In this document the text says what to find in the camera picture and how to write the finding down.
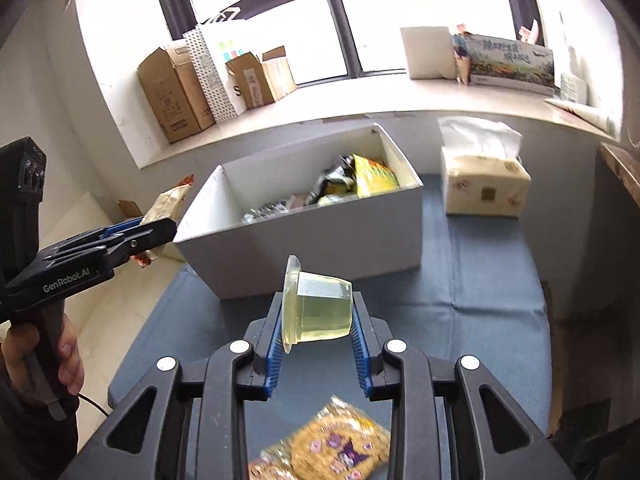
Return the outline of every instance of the cardboard box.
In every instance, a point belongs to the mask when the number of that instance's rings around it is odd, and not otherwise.
[[[401,187],[242,224],[251,208],[309,192],[347,153],[382,160]],[[303,270],[346,280],[410,269],[422,256],[422,182],[378,124],[288,144],[217,167],[174,242],[221,299],[282,290],[290,254]]]
[[[169,142],[214,124],[184,40],[150,54],[138,67],[138,78]]]
[[[272,104],[296,89],[283,46],[262,54],[262,62],[247,52],[226,66],[235,76],[248,110]]]
[[[442,149],[442,197],[447,214],[519,217],[530,183],[529,173],[518,160],[452,155]]]

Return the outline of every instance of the cookie package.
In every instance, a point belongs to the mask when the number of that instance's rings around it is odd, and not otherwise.
[[[146,215],[140,221],[140,225],[162,218],[171,218],[178,223],[178,219],[181,218],[184,213],[182,210],[182,202],[191,189],[191,186],[193,186],[193,183],[193,174],[190,174],[178,182],[178,184],[169,191],[161,193],[151,206],[151,209],[146,212]],[[140,264],[141,267],[148,267],[158,259],[158,256],[162,254],[165,247],[166,246],[160,246],[150,249],[132,256],[130,259]]]
[[[389,459],[390,433],[337,397],[286,440],[262,450],[252,480],[364,480]]]

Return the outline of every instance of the finger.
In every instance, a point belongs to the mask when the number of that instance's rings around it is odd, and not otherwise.
[[[2,342],[2,355],[7,369],[23,364],[23,359],[33,352],[38,341],[40,334],[31,323],[12,326]]]
[[[60,364],[60,369],[58,370],[58,379],[65,386],[69,386],[75,376],[78,374],[78,370],[80,369],[80,365],[82,361],[80,360],[80,354],[78,353],[78,349],[76,348],[69,359],[63,361]]]
[[[62,317],[62,334],[58,340],[58,355],[62,360],[69,359],[78,345],[78,335],[73,324],[66,316]]]
[[[68,386],[68,391],[71,395],[77,395],[82,390],[82,386],[84,385],[84,365],[82,361],[80,361],[80,368],[78,373],[74,377],[73,382]]]
[[[38,329],[32,324],[12,326],[2,342],[4,365],[15,387],[24,391],[31,384],[24,358],[30,354],[40,340]]]

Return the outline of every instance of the tissue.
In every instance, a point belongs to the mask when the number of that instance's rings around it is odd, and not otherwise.
[[[522,135],[474,117],[440,118],[438,124],[445,212],[519,217],[531,182],[518,160]]]

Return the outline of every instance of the tissue box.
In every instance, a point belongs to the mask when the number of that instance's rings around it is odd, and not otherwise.
[[[442,197],[447,214],[519,217],[531,183],[515,159],[454,154],[442,149]]]

